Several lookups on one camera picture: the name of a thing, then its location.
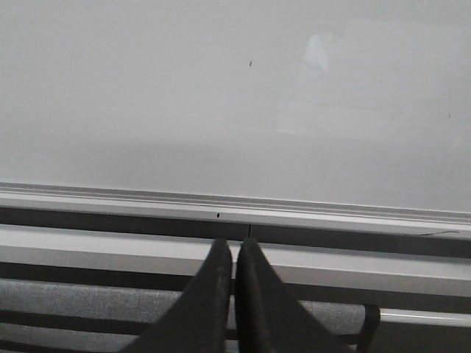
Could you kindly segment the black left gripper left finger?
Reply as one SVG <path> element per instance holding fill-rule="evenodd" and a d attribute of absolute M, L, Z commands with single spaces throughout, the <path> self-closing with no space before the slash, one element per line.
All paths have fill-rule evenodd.
<path fill-rule="evenodd" d="M 232 267 L 227 241 L 214 240 L 179 299 L 125 352 L 224 352 Z"/>

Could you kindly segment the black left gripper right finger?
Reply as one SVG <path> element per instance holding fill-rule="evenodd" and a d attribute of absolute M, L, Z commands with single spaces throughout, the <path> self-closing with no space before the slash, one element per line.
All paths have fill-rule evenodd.
<path fill-rule="evenodd" d="M 350 352 L 288 291 L 258 242 L 244 239 L 235 276 L 240 352 Z"/>

